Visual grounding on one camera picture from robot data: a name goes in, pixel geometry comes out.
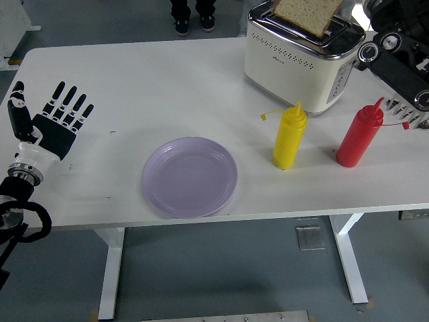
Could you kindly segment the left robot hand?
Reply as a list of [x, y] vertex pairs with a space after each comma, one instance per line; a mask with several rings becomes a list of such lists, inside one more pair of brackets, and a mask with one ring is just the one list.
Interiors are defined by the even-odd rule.
[[86, 104], [85, 94], [76, 95], [76, 86], [62, 96], [65, 86], [61, 81], [42, 111], [32, 117], [25, 103], [24, 83], [18, 81], [14, 85], [7, 110], [19, 140], [16, 162], [35, 167], [43, 160], [63, 160], [69, 153], [94, 105]]

